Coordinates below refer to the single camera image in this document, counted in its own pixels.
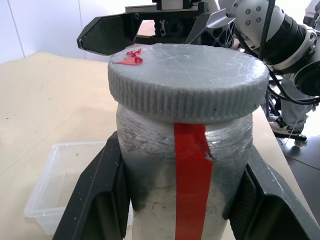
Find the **red tape piece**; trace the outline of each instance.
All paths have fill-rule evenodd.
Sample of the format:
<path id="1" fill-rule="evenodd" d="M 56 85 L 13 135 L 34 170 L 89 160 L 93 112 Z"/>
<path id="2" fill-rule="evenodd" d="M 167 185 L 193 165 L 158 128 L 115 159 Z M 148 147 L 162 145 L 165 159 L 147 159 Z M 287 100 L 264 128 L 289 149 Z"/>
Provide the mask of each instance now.
<path id="1" fill-rule="evenodd" d="M 132 66 L 140 65 L 144 60 L 138 56 L 139 54 L 141 54 L 141 48 L 137 51 L 128 51 L 126 53 L 127 57 L 125 57 L 123 61 L 116 61 L 114 63 Z"/>
<path id="2" fill-rule="evenodd" d="M 201 240 L 213 169 L 202 124 L 174 124 L 176 161 L 175 240 Z"/>

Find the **gray lid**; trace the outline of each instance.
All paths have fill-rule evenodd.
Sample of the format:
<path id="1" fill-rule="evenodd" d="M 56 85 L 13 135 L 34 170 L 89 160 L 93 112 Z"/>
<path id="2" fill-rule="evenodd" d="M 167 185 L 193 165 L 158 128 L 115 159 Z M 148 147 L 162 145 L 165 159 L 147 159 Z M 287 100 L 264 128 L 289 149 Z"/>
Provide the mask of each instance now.
<path id="1" fill-rule="evenodd" d="M 166 122 L 212 123 L 245 116 L 263 101 L 269 71 L 260 60 L 221 47 L 155 44 L 140 65 L 108 66 L 109 88 L 124 107 Z"/>

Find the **clear plastic bin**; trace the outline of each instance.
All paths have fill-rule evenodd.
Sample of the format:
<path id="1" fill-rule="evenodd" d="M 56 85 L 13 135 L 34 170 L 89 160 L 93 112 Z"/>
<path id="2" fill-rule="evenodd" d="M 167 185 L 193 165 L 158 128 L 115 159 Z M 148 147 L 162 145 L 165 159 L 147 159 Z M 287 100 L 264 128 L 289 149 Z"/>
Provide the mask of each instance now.
<path id="1" fill-rule="evenodd" d="M 104 147 L 106 141 L 70 142 L 52 146 L 24 215 L 35 218 L 47 235 L 55 234 L 80 174 Z M 132 225 L 130 206 L 128 225 Z"/>

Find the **table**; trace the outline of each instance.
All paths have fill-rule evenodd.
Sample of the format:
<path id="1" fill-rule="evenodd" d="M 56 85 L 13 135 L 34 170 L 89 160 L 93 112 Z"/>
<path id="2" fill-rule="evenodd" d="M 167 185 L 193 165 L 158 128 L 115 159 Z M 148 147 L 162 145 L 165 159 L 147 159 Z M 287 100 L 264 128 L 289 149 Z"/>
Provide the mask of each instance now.
<path id="1" fill-rule="evenodd" d="M 106 140 L 116 130 L 107 67 L 48 53 L 0 65 L 0 239 L 52 239 L 24 208 L 52 144 Z M 261 109 L 253 141 L 312 215 Z M 234 239 L 229 225 L 223 239 Z"/>

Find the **gray jar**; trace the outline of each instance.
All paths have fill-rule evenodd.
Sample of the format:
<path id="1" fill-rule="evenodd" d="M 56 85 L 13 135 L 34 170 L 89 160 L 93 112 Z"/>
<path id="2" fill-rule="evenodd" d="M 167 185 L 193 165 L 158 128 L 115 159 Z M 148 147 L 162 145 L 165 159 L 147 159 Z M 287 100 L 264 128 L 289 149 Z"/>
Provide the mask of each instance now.
<path id="1" fill-rule="evenodd" d="M 248 162 L 251 112 L 264 98 L 268 69 L 246 54 L 209 46 L 156 44 L 142 48 L 142 64 L 117 64 L 126 54 L 112 57 L 108 76 L 119 102 L 116 124 L 134 210 L 132 239 L 176 238 L 175 124 L 185 123 L 205 127 L 213 167 L 201 239 L 220 240 Z M 192 232 L 187 225 L 185 232 Z"/>

